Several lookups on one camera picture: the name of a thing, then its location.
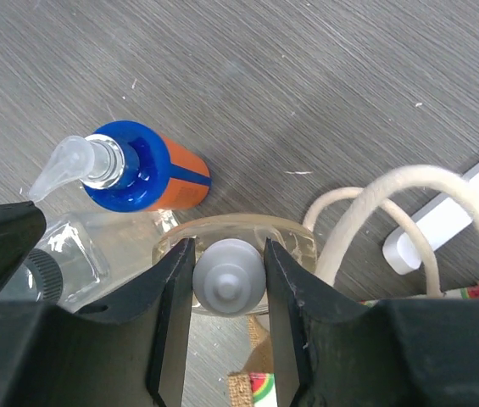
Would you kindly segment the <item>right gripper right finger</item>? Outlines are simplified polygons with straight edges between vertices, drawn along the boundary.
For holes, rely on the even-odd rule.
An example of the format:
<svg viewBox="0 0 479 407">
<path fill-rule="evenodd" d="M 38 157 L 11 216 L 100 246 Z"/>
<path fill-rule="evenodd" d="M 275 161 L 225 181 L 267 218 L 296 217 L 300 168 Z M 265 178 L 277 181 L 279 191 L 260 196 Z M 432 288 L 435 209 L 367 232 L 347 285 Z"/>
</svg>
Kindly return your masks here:
<svg viewBox="0 0 479 407">
<path fill-rule="evenodd" d="M 277 403 L 374 405 L 373 310 L 307 272 L 275 241 L 266 242 L 264 261 Z"/>
</svg>

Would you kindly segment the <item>clear square bottle black cap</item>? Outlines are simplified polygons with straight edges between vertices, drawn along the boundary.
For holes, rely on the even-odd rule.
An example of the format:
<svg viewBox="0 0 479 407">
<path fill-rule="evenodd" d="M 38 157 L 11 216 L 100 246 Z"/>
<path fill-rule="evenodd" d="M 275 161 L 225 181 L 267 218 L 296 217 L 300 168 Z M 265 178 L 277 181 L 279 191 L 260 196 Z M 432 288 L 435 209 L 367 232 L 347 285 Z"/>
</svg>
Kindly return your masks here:
<svg viewBox="0 0 479 407">
<path fill-rule="evenodd" d="M 170 210 L 67 213 L 0 291 L 0 301 L 48 301 L 76 312 L 153 265 L 153 247 L 178 226 Z"/>
</svg>

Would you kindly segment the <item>blue orange pump bottle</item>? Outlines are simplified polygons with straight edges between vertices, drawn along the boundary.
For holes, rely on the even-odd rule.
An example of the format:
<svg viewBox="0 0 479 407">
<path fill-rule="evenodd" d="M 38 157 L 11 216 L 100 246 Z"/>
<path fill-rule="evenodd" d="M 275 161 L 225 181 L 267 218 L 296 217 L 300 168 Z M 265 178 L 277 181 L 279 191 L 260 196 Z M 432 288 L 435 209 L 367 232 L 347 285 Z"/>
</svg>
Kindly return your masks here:
<svg viewBox="0 0 479 407">
<path fill-rule="evenodd" d="M 86 137 L 66 137 L 28 197 L 42 201 L 74 181 L 95 204 L 118 213 L 191 209 L 212 184 L 209 167 L 195 153 L 129 120 L 110 122 Z"/>
</svg>

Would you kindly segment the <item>clear bottle grey cap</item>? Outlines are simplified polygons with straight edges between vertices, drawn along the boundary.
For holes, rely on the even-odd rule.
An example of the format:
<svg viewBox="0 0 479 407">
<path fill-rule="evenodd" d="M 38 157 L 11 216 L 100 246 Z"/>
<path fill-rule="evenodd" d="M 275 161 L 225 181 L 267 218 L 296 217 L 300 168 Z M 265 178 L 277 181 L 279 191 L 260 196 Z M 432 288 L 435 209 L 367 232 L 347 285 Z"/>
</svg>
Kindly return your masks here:
<svg viewBox="0 0 479 407">
<path fill-rule="evenodd" d="M 165 233 L 153 247 L 159 262 L 180 240 L 195 243 L 192 311 L 238 317 L 268 312 L 263 254 L 268 239 L 279 243 L 305 270 L 313 272 L 313 232 L 299 223 L 255 214 L 217 215 L 193 220 Z"/>
</svg>

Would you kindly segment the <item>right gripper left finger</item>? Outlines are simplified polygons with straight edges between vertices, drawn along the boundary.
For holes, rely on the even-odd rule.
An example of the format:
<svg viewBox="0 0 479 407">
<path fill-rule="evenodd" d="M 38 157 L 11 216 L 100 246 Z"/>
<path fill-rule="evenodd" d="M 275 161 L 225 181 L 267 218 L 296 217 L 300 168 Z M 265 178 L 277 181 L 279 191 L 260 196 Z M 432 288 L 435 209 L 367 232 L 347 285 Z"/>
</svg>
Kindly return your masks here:
<svg viewBox="0 0 479 407">
<path fill-rule="evenodd" d="M 191 238 L 98 301 L 73 336 L 74 406 L 179 406 L 192 313 Z"/>
</svg>

